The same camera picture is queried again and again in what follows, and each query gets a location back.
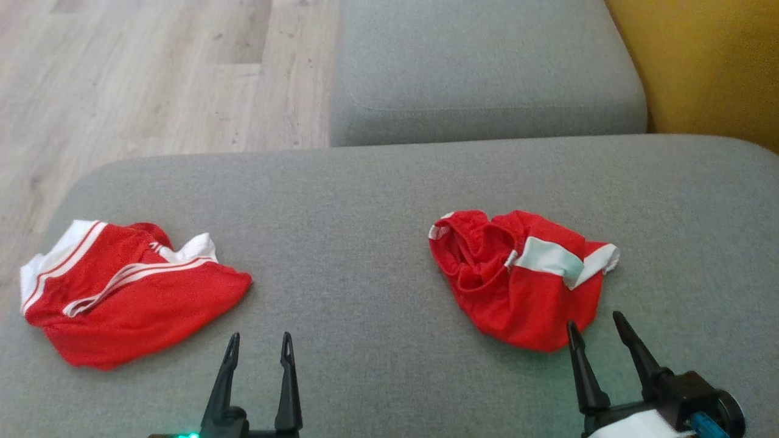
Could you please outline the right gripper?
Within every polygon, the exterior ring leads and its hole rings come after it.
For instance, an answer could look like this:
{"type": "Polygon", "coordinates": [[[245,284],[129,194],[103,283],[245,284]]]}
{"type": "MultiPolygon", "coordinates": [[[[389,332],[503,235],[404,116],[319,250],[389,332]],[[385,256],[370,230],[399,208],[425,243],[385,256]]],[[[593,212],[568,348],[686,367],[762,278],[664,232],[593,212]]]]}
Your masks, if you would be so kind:
{"type": "Polygon", "coordinates": [[[567,322],[568,351],[584,437],[743,437],[746,417],[735,398],[696,372],[674,375],[660,366],[621,311],[612,318],[629,349],[643,401],[611,405],[586,355],[574,321],[567,322]]]}

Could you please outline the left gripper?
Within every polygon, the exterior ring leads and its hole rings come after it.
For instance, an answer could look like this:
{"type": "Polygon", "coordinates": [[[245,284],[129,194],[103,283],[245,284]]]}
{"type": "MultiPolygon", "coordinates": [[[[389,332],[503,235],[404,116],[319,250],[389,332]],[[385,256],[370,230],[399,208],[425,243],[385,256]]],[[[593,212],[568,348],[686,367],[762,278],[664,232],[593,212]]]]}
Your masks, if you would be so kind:
{"type": "Polygon", "coordinates": [[[304,426],[298,375],[292,336],[285,331],[282,336],[280,364],[283,369],[281,394],[274,428],[270,430],[249,429],[246,411],[231,404],[232,380],[237,368],[240,351],[240,333],[233,333],[226,346],[222,365],[212,386],[200,429],[225,430],[217,432],[200,431],[191,433],[155,433],[152,437],[300,437],[304,426]]]}

